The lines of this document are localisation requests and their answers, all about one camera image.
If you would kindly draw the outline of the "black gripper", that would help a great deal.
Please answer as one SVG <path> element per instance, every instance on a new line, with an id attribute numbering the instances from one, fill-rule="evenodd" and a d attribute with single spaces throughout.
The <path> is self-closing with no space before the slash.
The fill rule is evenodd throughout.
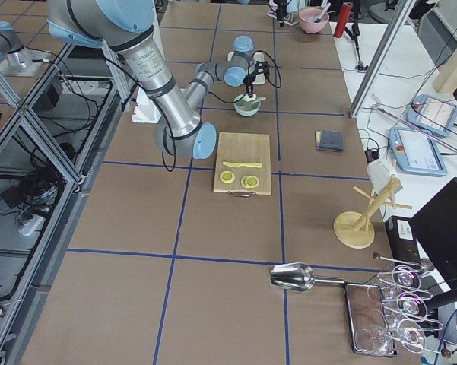
<path id="1" fill-rule="evenodd" d="M 253 97 L 253 85 L 263 85 L 269 79 L 269 65 L 266 61 L 255 61 L 252 70 L 245 77 L 246 95 Z"/>

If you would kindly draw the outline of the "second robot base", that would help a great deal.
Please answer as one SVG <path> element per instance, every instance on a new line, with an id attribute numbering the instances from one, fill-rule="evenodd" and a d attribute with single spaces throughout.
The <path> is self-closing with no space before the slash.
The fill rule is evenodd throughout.
<path id="1" fill-rule="evenodd" d="M 0 72 L 4 76 L 33 77 L 48 53 L 25 47 L 14 28 L 7 21 L 0 21 Z"/>

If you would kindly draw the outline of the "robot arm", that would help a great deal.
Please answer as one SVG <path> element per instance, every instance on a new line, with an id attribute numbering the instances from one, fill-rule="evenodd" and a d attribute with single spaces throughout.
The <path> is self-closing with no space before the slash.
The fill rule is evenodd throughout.
<path id="1" fill-rule="evenodd" d="M 266 64 L 254 59 L 251 38 L 239 36 L 230 60 L 200 64 L 195 78 L 180 90 L 154 42 L 155 17 L 152 1 L 65 0 L 49 3 L 48 23 L 51 35 L 65 43 L 89 48 L 107 44 L 120 54 L 161 114 L 154 136 L 159 149 L 175 157 L 206 159 L 215 149 L 217 132 L 195 108 L 215 81 L 245 85 L 252 93 Z"/>

